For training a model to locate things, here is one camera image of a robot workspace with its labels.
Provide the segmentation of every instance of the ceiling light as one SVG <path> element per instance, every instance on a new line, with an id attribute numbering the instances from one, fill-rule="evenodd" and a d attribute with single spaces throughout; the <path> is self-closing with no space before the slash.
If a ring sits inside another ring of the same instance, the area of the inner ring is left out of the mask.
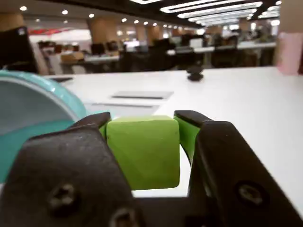
<path id="1" fill-rule="evenodd" d="M 167 6 L 163 7 L 160 9 L 160 11 L 164 13 L 176 13 L 176 12 L 182 12 L 186 10 L 192 10 L 192 9 L 198 9 L 198 8 L 205 8 L 205 7 L 210 7 L 210 6 L 217 6 L 217 5 L 223 5 L 223 4 L 229 4 L 233 2 L 239 2 L 239 1 L 245 1 L 245 0 L 223 0 L 223 1 L 218 1 L 218 0 L 199 0 L 199 1 L 192 1 L 192 2 L 187 2 L 183 4 L 178 4 L 175 6 Z"/>
<path id="2" fill-rule="evenodd" d="M 210 25 L 222 25 L 222 24 L 228 24 L 228 23 L 238 23 L 239 20 L 238 19 L 229 19 L 229 20 L 217 20 L 215 22 L 209 22 L 206 23 L 206 26 L 210 26 Z"/>
<path id="3" fill-rule="evenodd" d="M 246 17 L 251 13 L 255 13 L 256 11 L 257 11 L 256 9 L 246 9 L 246 10 L 240 10 L 240 11 L 227 12 L 227 13 L 217 13 L 217 14 L 212 14 L 212 15 L 202 16 L 202 17 L 192 17 L 192 18 L 189 18 L 188 20 L 190 22 L 200 21 L 200 23 L 201 23 L 201 20 L 216 18 L 216 17 L 228 17 L 228 16 Z"/>
<path id="4" fill-rule="evenodd" d="M 20 7 L 20 10 L 21 10 L 21 11 L 25 11 L 25 10 L 27 10 L 27 7 L 26 7 L 26 6 L 21 6 L 21 7 Z"/>
<path id="5" fill-rule="evenodd" d="M 258 16 L 258 18 L 261 19 L 261 18 L 271 18 L 271 17 L 278 17 L 278 16 L 280 16 L 280 13 L 260 15 L 260 16 Z"/>
<path id="6" fill-rule="evenodd" d="M 208 22 L 218 21 L 218 20 L 239 19 L 241 17 L 248 17 L 248 16 L 249 16 L 248 14 L 241 15 L 240 17 L 238 15 L 231 15 L 231 16 L 226 16 L 226 17 L 214 17 L 214 18 L 199 20 L 199 21 L 200 21 L 200 24 L 201 24 L 201 23 L 208 23 Z"/>
<path id="7" fill-rule="evenodd" d="M 273 11 L 273 10 L 279 10 L 281 7 L 280 6 L 271 6 L 267 10 L 268 11 Z"/>
<path id="8" fill-rule="evenodd" d="M 239 5 L 224 6 L 224 7 L 212 8 L 212 9 L 204 9 L 204 10 L 193 11 L 193 12 L 189 12 L 189 13 L 181 13 L 178 15 L 178 17 L 179 18 L 189 18 L 189 17 L 210 15 L 210 14 L 215 14 L 215 13 L 224 13 L 224 12 L 235 11 L 235 10 L 257 8 L 257 7 L 261 6 L 262 3 L 263 2 L 261 2 L 261 1 L 257 1 L 257 2 L 239 4 Z"/>
<path id="9" fill-rule="evenodd" d="M 280 24 L 280 20 L 272 20 L 270 24 L 271 26 L 278 26 Z"/>
<path id="10" fill-rule="evenodd" d="M 130 0 L 133 1 L 135 3 L 139 3 L 141 5 L 145 5 L 145 4 L 149 4 L 149 3 L 153 3 L 153 2 L 157 2 L 157 1 L 162 1 L 162 0 Z"/>

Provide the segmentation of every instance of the white table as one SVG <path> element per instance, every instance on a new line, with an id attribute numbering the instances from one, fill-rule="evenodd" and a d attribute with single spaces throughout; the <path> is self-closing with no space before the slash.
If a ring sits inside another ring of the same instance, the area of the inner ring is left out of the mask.
<path id="1" fill-rule="evenodd" d="M 119 61 L 119 56 L 90 56 L 84 59 L 85 62 L 93 62 L 93 63 L 104 63 L 104 62 L 112 62 Z"/>
<path id="2" fill-rule="evenodd" d="M 84 102 L 160 105 L 155 114 L 195 110 L 232 122 L 303 214 L 303 77 L 276 68 L 210 69 L 201 82 L 184 71 L 108 73 L 74 76 L 63 83 Z M 173 91 L 167 100 L 114 100 L 117 91 Z M 185 196 L 190 166 L 180 153 L 180 185 L 135 191 L 135 196 Z"/>

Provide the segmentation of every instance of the green cube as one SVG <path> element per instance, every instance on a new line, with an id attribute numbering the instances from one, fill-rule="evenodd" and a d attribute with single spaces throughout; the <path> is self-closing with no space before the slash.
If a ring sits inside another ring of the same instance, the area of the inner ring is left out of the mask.
<path id="1" fill-rule="evenodd" d="M 123 117 L 107 124 L 107 143 L 132 190 L 179 184 L 179 126 L 167 116 Z"/>

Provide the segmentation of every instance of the green gripper pad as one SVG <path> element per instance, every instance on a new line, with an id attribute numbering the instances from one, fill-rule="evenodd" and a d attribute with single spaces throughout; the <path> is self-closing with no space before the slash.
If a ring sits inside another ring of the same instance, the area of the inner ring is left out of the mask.
<path id="1" fill-rule="evenodd" d="M 167 116 L 123 117 L 106 129 L 107 144 L 132 190 L 179 184 L 179 127 Z"/>
<path id="2" fill-rule="evenodd" d="M 200 128 L 176 116 L 174 119 L 179 123 L 180 143 L 187 154 L 190 164 L 192 164 L 195 152 L 195 140 Z"/>

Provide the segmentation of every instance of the pillar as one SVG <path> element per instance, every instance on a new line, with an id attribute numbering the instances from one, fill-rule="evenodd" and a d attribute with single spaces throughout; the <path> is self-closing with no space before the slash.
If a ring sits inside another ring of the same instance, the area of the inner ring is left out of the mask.
<path id="1" fill-rule="evenodd" d="M 153 45 L 154 40 L 163 38 L 163 28 L 161 26 L 148 26 L 146 31 L 148 45 Z"/>
<path id="2" fill-rule="evenodd" d="M 147 35 L 146 35 L 146 26 L 136 26 L 136 33 L 137 33 L 137 38 L 140 43 L 144 43 L 147 41 Z"/>
<path id="3" fill-rule="evenodd" d="M 0 14 L 0 32 L 8 31 L 24 25 L 25 22 L 22 14 L 20 13 Z"/>
<path id="4" fill-rule="evenodd" d="M 209 26 L 206 29 L 206 33 L 208 34 L 222 34 L 223 27 L 221 25 Z"/>
<path id="5" fill-rule="evenodd" d="M 106 42 L 118 42 L 117 24 L 109 18 L 93 18 L 88 20 L 88 25 L 93 44 L 105 44 Z"/>
<path id="6" fill-rule="evenodd" d="M 241 18 L 241 19 L 239 20 L 239 28 L 240 28 L 243 32 L 250 31 L 250 21 L 248 21 L 246 18 Z"/>
<path id="7" fill-rule="evenodd" d="M 280 10 L 280 25 L 279 33 L 301 33 L 303 34 L 303 1 L 302 0 L 284 0 L 281 4 Z M 282 43 L 278 39 L 275 62 L 278 62 L 278 56 L 281 55 Z"/>

